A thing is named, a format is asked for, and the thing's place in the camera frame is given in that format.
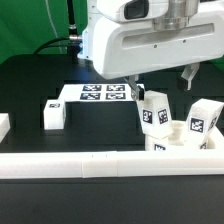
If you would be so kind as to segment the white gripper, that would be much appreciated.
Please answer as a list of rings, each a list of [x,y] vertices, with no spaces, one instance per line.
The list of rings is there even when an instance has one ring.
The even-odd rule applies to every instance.
[[[187,65],[177,87],[189,91],[199,62],[224,56],[224,0],[97,0],[97,9],[93,66],[106,79],[127,76],[135,101],[138,74]]]

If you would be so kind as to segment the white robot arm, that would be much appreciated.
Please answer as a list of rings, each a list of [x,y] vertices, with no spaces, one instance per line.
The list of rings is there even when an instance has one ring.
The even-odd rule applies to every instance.
[[[88,15],[78,57],[124,78],[136,100],[138,75],[182,66],[191,81],[202,61],[224,56],[224,0],[88,0]]]

